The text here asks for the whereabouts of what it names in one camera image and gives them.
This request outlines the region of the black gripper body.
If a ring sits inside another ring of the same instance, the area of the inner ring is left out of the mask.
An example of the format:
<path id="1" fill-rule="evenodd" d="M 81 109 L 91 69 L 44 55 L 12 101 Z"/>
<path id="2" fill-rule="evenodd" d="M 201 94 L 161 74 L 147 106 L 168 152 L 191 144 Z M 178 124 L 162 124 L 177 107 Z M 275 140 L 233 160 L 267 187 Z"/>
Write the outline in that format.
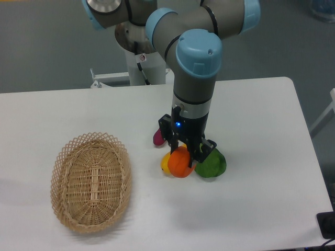
<path id="1" fill-rule="evenodd" d="M 182 142 L 185 143 L 187 139 L 189 141 L 200 142 L 204 137 L 208 114 L 196 119 L 172 114 L 171 118 L 172 130 L 175 134 L 178 134 Z"/>

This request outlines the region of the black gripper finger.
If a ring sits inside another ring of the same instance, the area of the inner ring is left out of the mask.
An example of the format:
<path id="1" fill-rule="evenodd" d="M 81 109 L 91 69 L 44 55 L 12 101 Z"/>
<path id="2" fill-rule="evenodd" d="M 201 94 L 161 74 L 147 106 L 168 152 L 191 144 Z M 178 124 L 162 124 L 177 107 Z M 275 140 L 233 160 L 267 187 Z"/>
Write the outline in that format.
<path id="1" fill-rule="evenodd" d="M 216 148 L 217 143 L 205 138 L 192 138 L 186 139 L 186 146 L 190 155 L 188 166 L 191 168 L 193 161 L 202 163 Z"/>
<path id="2" fill-rule="evenodd" d="M 165 114 L 159 119 L 161 135 L 168 142 L 171 154 L 173 154 L 179 145 L 180 135 L 177 131 L 174 131 L 177 122 L 180 122 L 180 115 L 170 116 Z"/>

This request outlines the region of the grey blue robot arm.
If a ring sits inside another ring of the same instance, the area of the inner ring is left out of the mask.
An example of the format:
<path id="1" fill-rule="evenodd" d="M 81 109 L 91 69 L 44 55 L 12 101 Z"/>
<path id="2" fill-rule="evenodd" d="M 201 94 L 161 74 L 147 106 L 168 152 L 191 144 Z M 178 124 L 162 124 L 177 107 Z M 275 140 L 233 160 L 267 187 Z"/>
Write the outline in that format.
<path id="1" fill-rule="evenodd" d="M 258 1 L 201 1 L 185 14 L 158 8 L 156 1 L 83 1 L 97 29 L 130 22 L 174 73 L 170 115 L 159 120 L 171 151 L 183 142 L 189 162 L 203 162 L 216 143 L 205 127 L 216 76 L 222 65 L 222 40 L 255 27 L 261 17 Z"/>

